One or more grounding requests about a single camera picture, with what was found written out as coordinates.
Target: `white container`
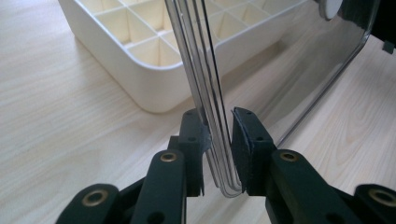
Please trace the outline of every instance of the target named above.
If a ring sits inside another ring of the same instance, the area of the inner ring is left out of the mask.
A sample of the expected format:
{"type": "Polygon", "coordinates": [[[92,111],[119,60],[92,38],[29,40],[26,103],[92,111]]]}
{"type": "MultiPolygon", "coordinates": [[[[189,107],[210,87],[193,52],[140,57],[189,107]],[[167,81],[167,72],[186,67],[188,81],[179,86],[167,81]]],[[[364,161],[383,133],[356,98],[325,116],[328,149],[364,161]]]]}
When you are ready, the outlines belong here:
{"type": "MultiPolygon", "coordinates": [[[[256,40],[267,21],[301,0],[206,1],[221,75],[275,43],[256,40]],[[257,45],[245,42],[257,41],[257,45]],[[238,55],[229,48],[240,46],[238,55]]],[[[163,0],[59,0],[75,36],[143,109],[165,112],[190,95],[187,76],[163,0]]],[[[279,20],[277,27],[284,20],[279,20]]]]}

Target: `wooden table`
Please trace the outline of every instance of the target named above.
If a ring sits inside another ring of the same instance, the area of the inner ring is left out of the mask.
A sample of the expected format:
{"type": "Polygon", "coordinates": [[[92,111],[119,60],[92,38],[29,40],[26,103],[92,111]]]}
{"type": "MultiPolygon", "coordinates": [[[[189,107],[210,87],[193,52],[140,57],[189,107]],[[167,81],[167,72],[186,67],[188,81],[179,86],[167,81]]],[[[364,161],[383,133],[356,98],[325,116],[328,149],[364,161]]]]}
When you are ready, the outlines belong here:
{"type": "MultiPolygon", "coordinates": [[[[396,189],[396,57],[381,48],[370,37],[286,144],[349,193],[370,182],[396,189]]],[[[2,1],[0,223],[53,223],[81,189],[140,179],[189,108],[141,110],[74,38],[56,0],[2,1]]],[[[268,222],[263,198],[226,199],[204,171],[188,223],[268,222]]]]}

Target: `tabletop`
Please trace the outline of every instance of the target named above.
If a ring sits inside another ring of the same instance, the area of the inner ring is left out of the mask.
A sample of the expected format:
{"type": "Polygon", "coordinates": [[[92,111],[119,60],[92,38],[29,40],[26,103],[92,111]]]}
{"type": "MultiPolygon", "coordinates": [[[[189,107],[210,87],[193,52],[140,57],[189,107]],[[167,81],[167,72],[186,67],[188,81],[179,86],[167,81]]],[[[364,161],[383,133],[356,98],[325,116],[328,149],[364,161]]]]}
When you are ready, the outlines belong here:
{"type": "MultiPolygon", "coordinates": [[[[191,99],[148,113],[75,39],[56,0],[0,3],[0,223],[53,223],[81,189],[124,189],[177,134],[191,99]]],[[[396,56],[371,36],[284,147],[331,185],[396,189],[396,56]]],[[[204,164],[188,223],[267,223],[264,198],[224,198],[204,164]]]]}

